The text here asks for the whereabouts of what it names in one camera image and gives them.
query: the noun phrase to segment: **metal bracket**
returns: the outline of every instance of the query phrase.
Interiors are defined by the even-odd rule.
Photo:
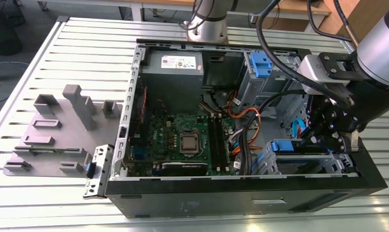
[[[88,165],[88,178],[85,199],[105,199],[106,186],[110,174],[110,165],[114,154],[113,145],[104,145],[96,148],[92,163]]]

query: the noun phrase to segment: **blue tab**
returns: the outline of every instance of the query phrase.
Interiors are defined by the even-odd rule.
[[[277,145],[277,142],[272,142],[272,150],[273,151],[279,151],[279,145]]]
[[[252,52],[252,65],[256,70],[257,78],[268,78],[272,72],[272,61],[268,58],[267,53]]]
[[[289,141],[289,140],[277,140],[277,141],[275,141],[275,144],[279,147],[279,151],[295,151],[292,141]]]

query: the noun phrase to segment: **aluminum table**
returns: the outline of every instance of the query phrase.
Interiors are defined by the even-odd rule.
[[[229,28],[232,44],[259,45],[253,29]],[[347,52],[341,42],[315,34],[265,33],[277,47]],[[84,200],[85,179],[9,177],[2,173],[11,150],[34,116],[41,93],[62,98],[66,84],[78,84],[96,102],[122,100],[129,89],[136,39],[186,40],[177,24],[70,18],[57,22],[0,111],[0,229],[178,231],[389,231],[389,188],[348,199],[313,213],[263,216],[126,219],[110,200]],[[362,133],[389,186],[389,112]]]

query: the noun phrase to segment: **orange wire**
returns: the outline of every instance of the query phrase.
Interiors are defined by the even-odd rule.
[[[229,113],[229,115],[231,115],[233,118],[241,118],[241,117],[244,117],[244,116],[245,116],[251,111],[255,111],[255,112],[259,114],[260,125],[261,125],[260,111],[257,110],[257,108],[248,108],[248,109],[245,109],[245,110],[244,110],[239,115],[232,114],[232,112],[231,112],[231,106],[232,106],[233,100],[235,100],[235,98],[237,97],[237,95],[239,95],[239,92],[236,91],[236,92],[235,92],[235,96],[233,96],[231,102],[228,103],[228,113]],[[252,140],[249,141],[249,144],[252,144],[252,143],[256,141],[256,139],[259,138],[259,135],[260,135],[260,126],[259,126],[259,129],[257,129],[257,132],[256,132],[255,135],[253,135]]]

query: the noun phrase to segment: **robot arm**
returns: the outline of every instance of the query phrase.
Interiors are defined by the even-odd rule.
[[[192,20],[185,22],[190,40],[224,43],[228,39],[228,11],[257,14],[271,1],[197,0]]]
[[[304,143],[324,143],[336,151],[358,150],[358,134],[389,111],[389,12],[351,54],[321,53],[307,57],[299,72],[348,96],[352,106],[339,105],[313,89],[307,113]]]

